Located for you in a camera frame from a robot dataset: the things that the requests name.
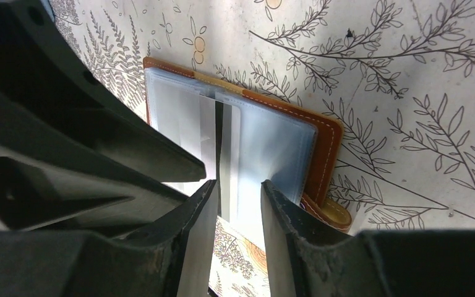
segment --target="screw hole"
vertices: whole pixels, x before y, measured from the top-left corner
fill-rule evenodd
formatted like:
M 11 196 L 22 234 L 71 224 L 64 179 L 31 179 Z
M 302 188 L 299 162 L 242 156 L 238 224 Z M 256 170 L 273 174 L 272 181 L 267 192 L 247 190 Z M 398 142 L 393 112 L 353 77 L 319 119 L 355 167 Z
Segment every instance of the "screw hole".
M 32 19 L 33 23 L 39 26 L 45 24 L 45 20 L 43 20 L 43 15 L 37 10 L 35 7 L 28 7 L 28 15 Z
M 86 70 L 83 72 L 83 76 L 85 77 L 85 79 L 87 80 L 87 82 L 91 85 L 98 85 L 99 82 L 95 79 L 95 77 L 93 76 L 93 74 Z

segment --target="open wallet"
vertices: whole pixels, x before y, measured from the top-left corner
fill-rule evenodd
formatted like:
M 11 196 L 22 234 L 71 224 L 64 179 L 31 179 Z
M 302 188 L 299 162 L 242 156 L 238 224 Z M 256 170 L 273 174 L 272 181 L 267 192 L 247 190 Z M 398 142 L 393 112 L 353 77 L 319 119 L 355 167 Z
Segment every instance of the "open wallet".
M 154 58 L 143 66 L 149 124 L 202 160 L 206 179 L 220 180 L 221 216 L 247 239 L 264 249 L 266 179 L 315 218 L 349 230 L 349 212 L 327 198 L 341 122 Z M 189 195 L 204 182 L 168 185 Z

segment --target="wallet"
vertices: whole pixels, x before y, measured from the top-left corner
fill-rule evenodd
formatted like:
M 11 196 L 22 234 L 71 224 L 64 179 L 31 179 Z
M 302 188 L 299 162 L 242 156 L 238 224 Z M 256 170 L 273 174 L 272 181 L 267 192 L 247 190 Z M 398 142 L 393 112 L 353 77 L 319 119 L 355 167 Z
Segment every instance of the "wallet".
M 219 169 L 222 216 L 249 240 L 264 246 L 259 203 L 266 179 L 317 219 L 348 231 L 350 214 L 327 199 L 341 122 L 168 62 L 147 57 L 143 66 L 148 123 L 202 160 L 207 179 Z M 223 105 L 219 168 L 216 104 Z M 169 185 L 189 195 L 204 181 Z

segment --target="brown leather wallet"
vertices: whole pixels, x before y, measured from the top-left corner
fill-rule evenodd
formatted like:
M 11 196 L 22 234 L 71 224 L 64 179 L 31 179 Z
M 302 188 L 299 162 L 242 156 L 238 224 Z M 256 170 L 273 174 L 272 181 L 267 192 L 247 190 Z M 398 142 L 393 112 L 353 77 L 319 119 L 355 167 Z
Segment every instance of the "brown leather wallet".
M 143 67 L 157 67 L 175 74 L 201 80 L 211 85 L 223 87 L 245 98 L 314 125 L 317 128 L 317 138 L 315 141 L 314 154 L 310 161 L 304 189 L 305 194 L 303 195 L 302 202 L 303 205 L 305 205 L 305 203 L 307 205 L 312 203 L 312 206 L 306 206 L 307 211 L 322 222 L 341 231 L 348 230 L 352 222 L 349 212 L 331 199 L 327 199 L 328 185 L 332 178 L 332 172 L 343 137 L 343 125 L 339 120 L 304 110 L 301 107 L 291 105 L 287 102 L 272 99 L 229 82 L 209 77 L 158 59 L 150 57 L 144 58 Z M 151 115 L 148 113 L 148 107 L 147 117 L 148 123 L 150 123 Z

